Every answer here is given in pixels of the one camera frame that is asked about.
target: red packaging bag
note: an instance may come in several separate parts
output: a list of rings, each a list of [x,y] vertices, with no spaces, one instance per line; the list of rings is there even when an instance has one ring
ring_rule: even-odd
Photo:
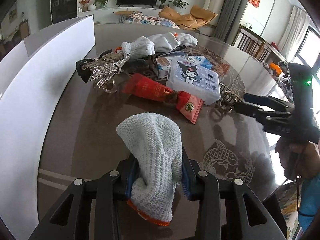
[[[196,123],[203,100],[187,92],[175,92],[170,88],[153,81],[139,73],[135,73],[123,90],[126,94],[154,101],[173,103],[176,108],[193,124]]]

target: gray curtain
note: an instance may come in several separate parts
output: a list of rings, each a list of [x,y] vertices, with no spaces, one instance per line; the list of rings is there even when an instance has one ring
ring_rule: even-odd
[[[248,0],[224,0],[220,18],[213,36],[232,44]]]

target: fish pattern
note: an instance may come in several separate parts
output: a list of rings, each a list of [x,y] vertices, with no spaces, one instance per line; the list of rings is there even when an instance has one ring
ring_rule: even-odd
[[[213,148],[205,153],[203,161],[199,163],[199,166],[201,169],[206,170],[211,174],[218,175],[217,177],[221,176],[220,174],[217,174],[214,165],[217,164],[223,166],[225,168],[226,173],[224,174],[224,176],[222,176],[222,178],[226,180],[233,180],[235,178],[239,178],[242,179],[248,185],[252,180],[255,167],[253,167],[252,158],[248,158],[245,160],[247,163],[244,165],[246,171],[240,171],[238,167],[239,158],[236,156],[236,154],[227,149],[221,141],[215,139]],[[230,166],[237,166],[235,172],[227,172]]]

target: cable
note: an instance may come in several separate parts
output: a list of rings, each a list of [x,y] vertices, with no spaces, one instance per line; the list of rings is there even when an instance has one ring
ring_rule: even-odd
[[[245,26],[246,24],[250,24],[250,26],[252,27],[252,24],[251,23],[245,23],[245,24],[241,24],[240,27],[239,27],[239,30],[241,29],[242,26]]]
[[[295,170],[297,170],[297,166],[298,166],[298,162],[300,161],[300,158],[302,156],[302,154],[305,152],[306,148],[307,148],[308,144],[305,145],[303,151],[301,152],[301,154],[299,155],[298,159],[297,159],[297,162],[296,162],[296,165],[294,167]],[[314,217],[315,215],[306,215],[302,212],[300,212],[299,210],[299,186],[300,186],[300,183],[299,183],[299,178],[296,178],[296,182],[297,182],[297,211],[298,211],[298,214],[301,215],[301,216],[304,216],[304,217]]]

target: tv stand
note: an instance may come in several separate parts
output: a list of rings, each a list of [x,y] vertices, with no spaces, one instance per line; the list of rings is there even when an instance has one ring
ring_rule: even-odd
[[[151,7],[107,7],[107,8],[101,8],[96,9],[94,11],[86,11],[82,13],[78,13],[78,17],[81,16],[88,16],[93,15],[93,21],[94,22],[100,22],[102,24],[106,23],[119,23],[119,15],[116,15],[116,12],[119,11],[139,11],[145,15],[153,16],[153,17],[159,17],[159,12],[161,12],[161,9],[158,8],[151,8]]]

